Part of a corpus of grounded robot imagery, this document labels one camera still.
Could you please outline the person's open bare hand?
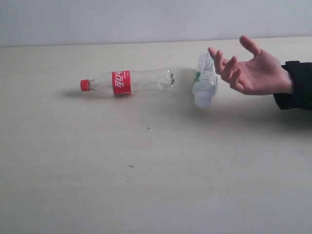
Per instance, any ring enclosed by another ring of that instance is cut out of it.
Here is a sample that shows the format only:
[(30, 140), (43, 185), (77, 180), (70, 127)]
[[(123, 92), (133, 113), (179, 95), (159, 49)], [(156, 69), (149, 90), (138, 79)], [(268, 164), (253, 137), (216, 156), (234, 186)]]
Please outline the person's open bare hand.
[(216, 73), (230, 88), (253, 96), (293, 93), (293, 80), (276, 57), (260, 48), (247, 36), (241, 36), (239, 42), (252, 53), (251, 60), (238, 61), (236, 56), (225, 59), (222, 51), (208, 48), (214, 60)]

